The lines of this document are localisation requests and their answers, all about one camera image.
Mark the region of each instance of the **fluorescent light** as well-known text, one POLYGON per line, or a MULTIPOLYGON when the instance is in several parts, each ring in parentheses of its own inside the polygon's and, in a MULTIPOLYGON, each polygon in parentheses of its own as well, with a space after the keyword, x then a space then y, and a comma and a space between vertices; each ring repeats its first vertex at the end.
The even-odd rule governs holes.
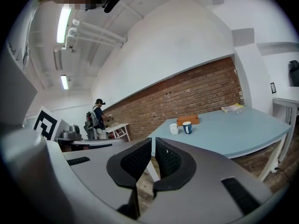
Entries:
POLYGON ((66 79, 66 76, 61 76, 61 82, 62 82, 62 85, 64 86, 64 89, 65 90, 68 90, 69 89, 69 86, 67 84, 67 79, 66 79))
POLYGON ((67 22, 71 14, 71 7, 62 7, 57 29, 57 43, 64 43, 67 22))

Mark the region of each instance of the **red brick wall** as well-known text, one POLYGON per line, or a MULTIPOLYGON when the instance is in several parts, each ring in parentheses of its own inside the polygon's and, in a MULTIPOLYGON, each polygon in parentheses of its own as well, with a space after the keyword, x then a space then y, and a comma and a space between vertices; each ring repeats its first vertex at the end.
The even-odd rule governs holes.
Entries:
POLYGON ((129 123, 132 140, 145 138, 166 119, 243 104, 235 72, 230 57, 211 62, 140 91, 105 109, 104 113, 113 114, 113 123, 129 123))

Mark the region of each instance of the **white pipe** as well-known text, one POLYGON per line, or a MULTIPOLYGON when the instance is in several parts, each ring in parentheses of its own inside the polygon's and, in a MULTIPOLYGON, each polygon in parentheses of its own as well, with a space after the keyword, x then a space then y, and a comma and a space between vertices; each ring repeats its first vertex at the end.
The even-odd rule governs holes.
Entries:
POLYGON ((106 40, 106 41, 109 41, 109 42, 115 42, 115 40, 113 40, 111 38, 105 37, 103 35, 98 35, 98 34, 95 34, 93 32, 88 32, 88 31, 85 31, 85 30, 80 30, 79 32, 82 33, 82 34, 91 35, 91 36, 94 36, 94 37, 97 37, 97 38, 100 38, 100 39, 103 39, 103 40, 106 40))
POLYGON ((73 20, 73 24, 74 24, 74 25, 77 25, 77 26, 78 26, 79 24, 82 24, 82 25, 84 25, 84 26, 87 27, 87 28, 91 28, 91 29, 94 29, 94 30, 103 32, 103 33, 105 33, 105 34, 107 34, 107 35, 110 35, 110 36, 112 36, 112 37, 114 37, 114 38, 116 38, 116 39, 122 41, 122 42, 126 42, 126 41, 127 41, 125 38, 121 37, 120 35, 117 35, 117 34, 111 32, 111 31, 108 31, 108 30, 104 29, 104 28, 100 28, 100 27, 97 27, 97 26, 95 26, 95 25, 92 25, 92 24, 83 22, 83 21, 78 21, 78 20, 74 19, 74 20, 73 20))
POLYGON ((94 39, 90 39, 90 38, 85 38, 85 37, 80 37, 80 36, 76 36, 74 37, 75 39, 79 39, 79 40, 84 40, 84 41, 88 41, 88 42, 95 42, 95 43, 100 43, 100 44, 104 44, 104 45, 108 45, 108 46, 113 46, 113 47, 119 47, 119 45, 117 43, 107 43, 107 42, 102 42, 102 41, 98 41, 98 40, 94 40, 94 39))
POLYGON ((122 1, 119 1, 119 3, 132 12, 135 16, 137 16, 140 20, 143 20, 143 17, 141 17, 140 14, 138 14, 134 9, 130 8, 127 4, 123 3, 122 1))

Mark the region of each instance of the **wooden floor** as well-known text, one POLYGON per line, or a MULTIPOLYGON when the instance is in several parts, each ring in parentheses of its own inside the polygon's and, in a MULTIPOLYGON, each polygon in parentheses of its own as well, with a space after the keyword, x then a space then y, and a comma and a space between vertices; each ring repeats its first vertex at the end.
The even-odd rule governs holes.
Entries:
MULTIPOLYGON (((232 159, 241 167, 252 173, 254 176, 258 177, 262 172, 262 169, 266 165, 272 150, 275 148, 276 144, 271 145, 265 149, 258 152, 245 155, 242 157, 232 159)), ((152 162, 160 176, 159 166, 154 157, 152 157, 152 162)), ((278 166, 285 171, 286 175, 292 181, 297 169, 299 167, 299 125, 295 127, 294 135, 286 154, 286 157, 282 163, 278 166)), ((276 173, 269 173, 265 178, 264 183, 270 188, 270 190, 275 193, 288 184, 288 179, 281 170, 277 170, 276 173)), ((153 202, 153 180, 149 174, 143 173, 141 178, 137 182, 137 192, 139 209, 142 214, 149 205, 153 202)))

